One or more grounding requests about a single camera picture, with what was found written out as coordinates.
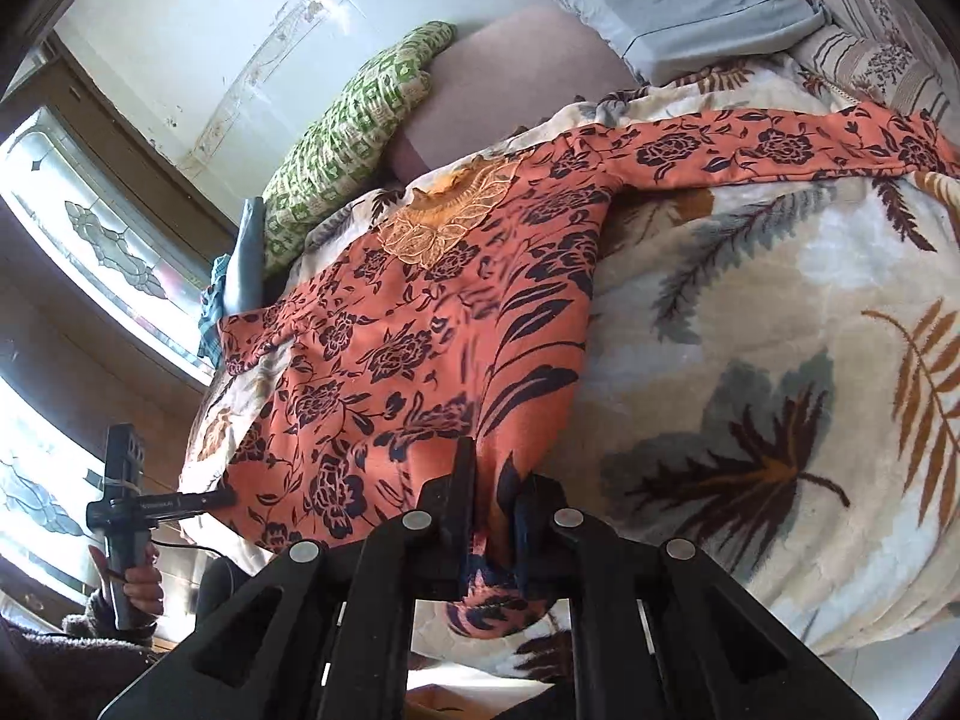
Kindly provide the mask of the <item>person's left hand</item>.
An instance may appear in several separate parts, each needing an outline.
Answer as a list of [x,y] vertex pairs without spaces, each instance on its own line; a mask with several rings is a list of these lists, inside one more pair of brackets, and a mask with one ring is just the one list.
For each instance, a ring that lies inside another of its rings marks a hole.
[[[101,577],[99,593],[108,605],[112,605],[110,589],[116,585],[117,578],[110,573],[107,557],[103,551],[99,550],[98,546],[90,544],[88,553],[99,577]],[[163,578],[158,571],[158,567],[156,567],[159,555],[160,551],[156,548],[156,544],[153,541],[148,541],[143,553],[143,564],[127,569],[124,580],[121,582],[121,590],[125,598],[130,601],[130,605],[135,610],[144,614],[149,622],[155,622],[164,611],[164,592],[163,587],[161,587]]]

